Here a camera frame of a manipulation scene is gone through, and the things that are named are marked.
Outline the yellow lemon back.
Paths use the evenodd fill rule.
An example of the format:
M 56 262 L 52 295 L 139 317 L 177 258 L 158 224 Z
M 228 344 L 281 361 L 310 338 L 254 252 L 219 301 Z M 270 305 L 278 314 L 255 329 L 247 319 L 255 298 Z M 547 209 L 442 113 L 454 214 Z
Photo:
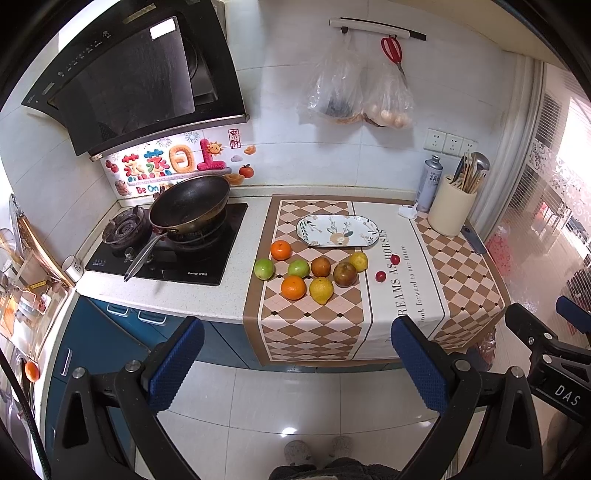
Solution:
M 349 263 L 351 263 L 358 272 L 366 271 L 369 268 L 369 259 L 365 252 L 356 251 L 349 256 Z

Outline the yellow lemon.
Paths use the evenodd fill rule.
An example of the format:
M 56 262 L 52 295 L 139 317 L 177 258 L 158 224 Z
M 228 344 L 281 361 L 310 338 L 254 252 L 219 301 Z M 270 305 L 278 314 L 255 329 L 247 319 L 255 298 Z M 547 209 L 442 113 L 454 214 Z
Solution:
M 358 272 L 366 271 L 369 268 L 369 259 L 365 252 L 356 251 L 349 256 L 349 263 L 351 263 Z
M 332 298 L 334 287 L 329 278 L 318 277 L 311 281 L 308 291 L 310 291 L 311 298 L 314 299 L 315 302 L 320 305 L 325 305 L 328 303 L 329 299 Z

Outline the brown red apple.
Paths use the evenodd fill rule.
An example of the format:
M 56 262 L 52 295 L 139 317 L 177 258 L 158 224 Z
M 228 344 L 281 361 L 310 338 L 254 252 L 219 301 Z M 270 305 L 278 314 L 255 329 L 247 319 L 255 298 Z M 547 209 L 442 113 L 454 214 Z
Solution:
M 358 271 L 356 267 L 348 261 L 339 262 L 334 271 L 332 271 L 335 284 L 341 288 L 348 288 L 356 284 L 358 281 Z

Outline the yellow lemon front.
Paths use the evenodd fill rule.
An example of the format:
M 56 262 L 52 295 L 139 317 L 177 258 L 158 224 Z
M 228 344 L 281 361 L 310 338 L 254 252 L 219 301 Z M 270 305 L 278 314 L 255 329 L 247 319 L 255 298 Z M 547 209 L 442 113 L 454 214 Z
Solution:
M 311 281 L 308 291 L 310 291 L 311 298 L 314 299 L 315 302 L 320 305 L 325 305 L 328 303 L 329 299 L 332 298 L 334 287 L 329 278 L 318 277 Z

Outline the green apple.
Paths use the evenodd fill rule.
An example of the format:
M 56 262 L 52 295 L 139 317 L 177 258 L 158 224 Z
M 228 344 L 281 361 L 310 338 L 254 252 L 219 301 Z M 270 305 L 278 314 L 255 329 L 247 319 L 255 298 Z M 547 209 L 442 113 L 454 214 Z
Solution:
M 253 265 L 253 274 L 257 279 L 267 281 L 273 278 L 274 264 L 269 258 L 260 258 Z
M 303 259 L 295 259 L 293 262 L 290 262 L 287 268 L 287 275 L 289 276 L 297 276 L 304 279 L 308 274 L 310 274 L 310 266 Z

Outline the dark orange fruit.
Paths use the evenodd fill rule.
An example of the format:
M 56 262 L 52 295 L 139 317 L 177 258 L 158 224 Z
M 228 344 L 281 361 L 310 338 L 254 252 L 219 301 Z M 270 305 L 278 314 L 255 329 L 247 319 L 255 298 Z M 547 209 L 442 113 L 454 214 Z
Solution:
M 332 271 L 331 261 L 325 256 L 320 256 L 311 261 L 311 273 L 315 277 L 329 277 Z

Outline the orange front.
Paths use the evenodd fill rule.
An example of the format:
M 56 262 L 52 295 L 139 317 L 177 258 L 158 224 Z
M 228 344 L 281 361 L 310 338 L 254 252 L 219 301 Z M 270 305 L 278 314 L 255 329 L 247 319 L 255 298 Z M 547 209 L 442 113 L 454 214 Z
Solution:
M 280 294 L 290 301 L 297 301 L 307 294 L 307 284 L 297 275 L 290 275 L 283 279 Z

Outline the orange tangerine back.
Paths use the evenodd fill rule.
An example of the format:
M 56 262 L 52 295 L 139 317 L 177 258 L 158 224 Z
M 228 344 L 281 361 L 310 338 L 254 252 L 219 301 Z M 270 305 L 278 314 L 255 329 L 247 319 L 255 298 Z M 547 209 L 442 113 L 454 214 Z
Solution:
M 276 261 L 287 260 L 291 254 L 293 254 L 293 249 L 287 241 L 276 240 L 270 245 L 270 255 Z

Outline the cream utensil holder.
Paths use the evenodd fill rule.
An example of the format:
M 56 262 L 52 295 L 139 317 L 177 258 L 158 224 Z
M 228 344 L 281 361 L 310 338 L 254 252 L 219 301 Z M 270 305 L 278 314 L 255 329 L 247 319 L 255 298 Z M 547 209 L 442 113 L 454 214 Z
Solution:
M 451 180 L 451 176 L 445 176 L 440 182 L 427 217 L 435 231 L 448 237 L 460 233 L 477 198 L 476 193 L 467 193 L 453 186 Z

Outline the utensils in holder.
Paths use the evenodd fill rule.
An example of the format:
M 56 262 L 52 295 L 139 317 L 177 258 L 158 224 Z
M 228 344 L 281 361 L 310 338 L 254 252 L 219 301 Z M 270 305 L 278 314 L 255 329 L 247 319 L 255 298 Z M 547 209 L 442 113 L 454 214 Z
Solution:
M 480 152 L 464 154 L 452 177 L 451 185 L 467 194 L 474 194 L 490 169 L 490 161 L 484 154 Z

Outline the white small object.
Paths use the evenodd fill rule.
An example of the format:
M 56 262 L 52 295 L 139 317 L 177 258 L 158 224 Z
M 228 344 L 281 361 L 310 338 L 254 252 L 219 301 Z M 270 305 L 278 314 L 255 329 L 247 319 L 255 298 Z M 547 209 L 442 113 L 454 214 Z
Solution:
M 417 205 L 402 205 L 399 207 L 398 214 L 405 219 L 414 220 L 418 216 Z

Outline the silver spray can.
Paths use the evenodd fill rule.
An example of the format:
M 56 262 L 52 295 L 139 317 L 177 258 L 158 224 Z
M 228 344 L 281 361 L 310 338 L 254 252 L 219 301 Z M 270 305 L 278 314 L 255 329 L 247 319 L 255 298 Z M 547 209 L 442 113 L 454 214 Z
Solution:
M 433 204 L 443 174 L 443 165 L 438 155 L 432 155 L 424 163 L 416 196 L 417 210 L 428 212 Z

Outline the black gas stove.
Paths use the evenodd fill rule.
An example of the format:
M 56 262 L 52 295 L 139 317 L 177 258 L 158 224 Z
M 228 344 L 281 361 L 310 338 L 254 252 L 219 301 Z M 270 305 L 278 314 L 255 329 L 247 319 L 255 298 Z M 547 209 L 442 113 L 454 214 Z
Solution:
M 219 285 L 246 211 L 245 203 L 227 204 L 214 224 L 192 242 L 175 243 L 169 238 L 160 238 L 134 276 L 185 284 Z M 85 269 L 122 277 L 136 254 L 148 242 L 144 238 L 119 252 L 100 243 Z

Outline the checkered brown table runner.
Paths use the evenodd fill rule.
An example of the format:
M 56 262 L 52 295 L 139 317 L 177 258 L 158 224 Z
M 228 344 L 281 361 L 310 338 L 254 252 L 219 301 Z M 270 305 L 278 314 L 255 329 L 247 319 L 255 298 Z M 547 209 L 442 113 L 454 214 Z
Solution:
M 466 349 L 492 331 L 509 295 L 488 253 L 477 252 L 463 234 L 439 234 L 425 215 L 409 220 L 398 210 L 392 201 L 362 198 L 271 199 L 256 255 L 269 257 L 276 240 L 289 242 L 293 254 L 274 264 L 273 279 L 249 282 L 242 320 L 260 363 L 345 367 L 396 361 L 391 324 L 402 315 L 446 351 Z M 380 236 L 369 248 L 308 246 L 297 237 L 297 222 L 308 215 L 367 217 Z M 310 294 L 297 301 L 281 296 L 290 262 L 325 256 L 337 265 L 353 251 L 366 253 L 369 268 L 355 285 L 335 286 L 327 304 Z M 393 254 L 399 265 L 391 263 Z M 385 282 L 376 281 L 378 271 L 387 274 Z

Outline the black wok pan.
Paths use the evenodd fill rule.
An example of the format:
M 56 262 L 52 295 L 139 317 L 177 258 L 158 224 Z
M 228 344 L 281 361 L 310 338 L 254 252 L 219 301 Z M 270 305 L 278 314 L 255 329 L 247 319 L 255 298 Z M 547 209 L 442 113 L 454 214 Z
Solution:
M 218 175 L 194 177 L 165 190 L 149 210 L 149 221 L 158 233 L 135 256 L 123 281 L 139 272 L 163 239 L 182 247 L 197 246 L 208 240 L 219 228 L 215 219 L 225 211 L 229 193 L 228 179 Z

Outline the deer pattern oval plate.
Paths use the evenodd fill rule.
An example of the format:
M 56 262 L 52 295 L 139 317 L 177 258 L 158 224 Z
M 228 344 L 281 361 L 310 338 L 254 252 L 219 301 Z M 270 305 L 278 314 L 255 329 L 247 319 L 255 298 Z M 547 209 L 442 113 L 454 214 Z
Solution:
M 297 237 L 320 248 L 369 248 L 379 239 L 377 224 L 363 216 L 308 215 L 297 222 Z

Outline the plastic bag with eggs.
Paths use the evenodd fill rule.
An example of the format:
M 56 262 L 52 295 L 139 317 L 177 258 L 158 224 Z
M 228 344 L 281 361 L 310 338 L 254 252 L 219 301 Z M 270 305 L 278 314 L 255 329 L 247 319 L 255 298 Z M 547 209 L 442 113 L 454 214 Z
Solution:
M 409 129 L 413 125 L 414 96 L 392 63 L 370 68 L 369 87 L 363 95 L 363 118 L 380 128 Z

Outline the red scissors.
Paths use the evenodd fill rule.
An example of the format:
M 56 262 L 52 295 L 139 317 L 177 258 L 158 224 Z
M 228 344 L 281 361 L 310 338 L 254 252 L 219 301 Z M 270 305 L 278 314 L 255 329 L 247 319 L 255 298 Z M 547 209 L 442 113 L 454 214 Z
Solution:
M 403 50 L 398 38 L 396 36 L 383 37 L 381 39 L 381 47 L 386 57 L 397 66 L 405 85 L 408 85 L 406 73 L 402 65 Z

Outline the plastic bag with dark contents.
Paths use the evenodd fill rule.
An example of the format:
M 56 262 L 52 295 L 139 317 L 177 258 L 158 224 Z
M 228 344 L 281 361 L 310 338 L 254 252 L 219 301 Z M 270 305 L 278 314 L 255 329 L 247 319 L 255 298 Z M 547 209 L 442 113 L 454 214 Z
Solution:
M 304 84 L 297 113 L 303 122 L 339 125 L 363 119 L 363 57 L 349 33 L 339 33 Z

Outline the black range hood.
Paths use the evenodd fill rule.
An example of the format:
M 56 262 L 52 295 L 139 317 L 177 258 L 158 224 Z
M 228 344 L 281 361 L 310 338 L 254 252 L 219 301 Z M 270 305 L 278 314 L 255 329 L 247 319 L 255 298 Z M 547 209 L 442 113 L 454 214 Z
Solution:
M 22 100 L 76 154 L 249 119 L 221 1 L 119 1 L 52 60 Z

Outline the white wall sockets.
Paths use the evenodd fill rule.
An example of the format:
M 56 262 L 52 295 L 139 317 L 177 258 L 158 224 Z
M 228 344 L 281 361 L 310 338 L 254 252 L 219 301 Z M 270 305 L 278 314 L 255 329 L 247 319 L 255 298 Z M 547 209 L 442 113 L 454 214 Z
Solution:
M 437 129 L 428 129 L 424 142 L 427 151 L 442 153 L 453 157 L 462 157 L 478 149 L 478 142 L 456 134 Z

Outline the colourful wall sticker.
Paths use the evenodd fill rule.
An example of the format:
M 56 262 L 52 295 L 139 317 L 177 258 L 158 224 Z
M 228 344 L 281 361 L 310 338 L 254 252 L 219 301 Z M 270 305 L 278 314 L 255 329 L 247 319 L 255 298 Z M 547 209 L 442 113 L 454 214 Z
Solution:
M 253 176 L 256 143 L 236 125 L 161 137 L 100 160 L 119 199 L 151 196 L 187 179 L 221 175 L 233 185 Z

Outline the wall hook rail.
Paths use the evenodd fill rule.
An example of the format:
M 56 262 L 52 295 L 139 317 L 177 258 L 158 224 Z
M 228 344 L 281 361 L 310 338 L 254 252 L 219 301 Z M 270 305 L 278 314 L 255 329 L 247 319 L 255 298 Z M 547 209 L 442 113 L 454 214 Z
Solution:
M 412 29 L 407 29 L 388 23 L 372 20 L 356 19 L 351 17 L 332 17 L 329 19 L 329 25 L 336 29 L 358 30 L 367 33 L 382 34 L 385 36 L 397 36 L 401 39 L 415 39 L 426 41 L 427 35 Z

